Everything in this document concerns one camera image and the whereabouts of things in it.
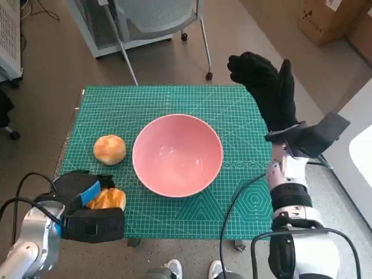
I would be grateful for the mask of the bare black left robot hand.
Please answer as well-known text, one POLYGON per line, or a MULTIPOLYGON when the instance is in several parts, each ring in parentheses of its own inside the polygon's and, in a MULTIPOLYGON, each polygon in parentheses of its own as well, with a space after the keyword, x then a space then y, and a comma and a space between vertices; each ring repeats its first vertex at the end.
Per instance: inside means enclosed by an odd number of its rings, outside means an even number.
POLYGON ((67 215, 85 207, 103 190, 115 187, 112 175, 80 170, 59 176, 54 185, 56 197, 65 205, 67 215))

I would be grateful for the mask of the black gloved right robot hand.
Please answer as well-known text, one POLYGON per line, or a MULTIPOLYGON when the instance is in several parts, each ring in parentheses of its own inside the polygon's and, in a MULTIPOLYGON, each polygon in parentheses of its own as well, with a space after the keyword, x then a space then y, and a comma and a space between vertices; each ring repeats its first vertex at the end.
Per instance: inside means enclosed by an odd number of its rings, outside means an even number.
POLYGON ((244 52, 231 55, 227 68, 232 81, 243 85, 253 96, 269 132, 282 131, 298 123, 295 82, 288 59, 284 59, 277 70, 268 59, 244 52))

